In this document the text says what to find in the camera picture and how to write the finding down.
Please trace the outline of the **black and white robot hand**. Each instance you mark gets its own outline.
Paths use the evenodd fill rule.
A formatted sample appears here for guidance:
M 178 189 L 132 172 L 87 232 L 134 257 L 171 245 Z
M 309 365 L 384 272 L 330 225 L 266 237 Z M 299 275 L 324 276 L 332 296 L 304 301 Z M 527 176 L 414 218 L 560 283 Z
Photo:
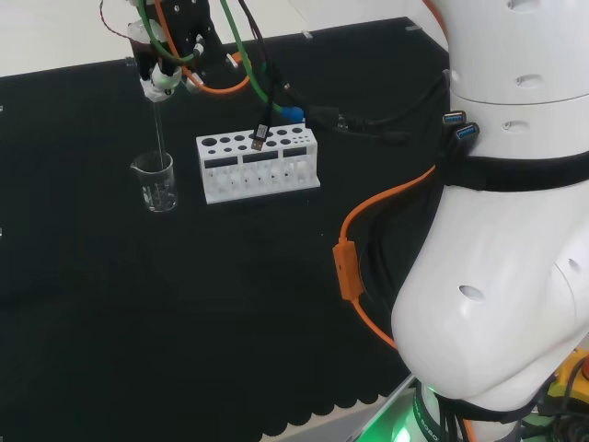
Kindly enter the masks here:
M 219 68 L 225 51 L 207 1 L 132 1 L 139 18 L 127 26 L 140 85 L 153 103 L 188 89 L 212 95 L 226 91 L 204 84 L 202 69 Z

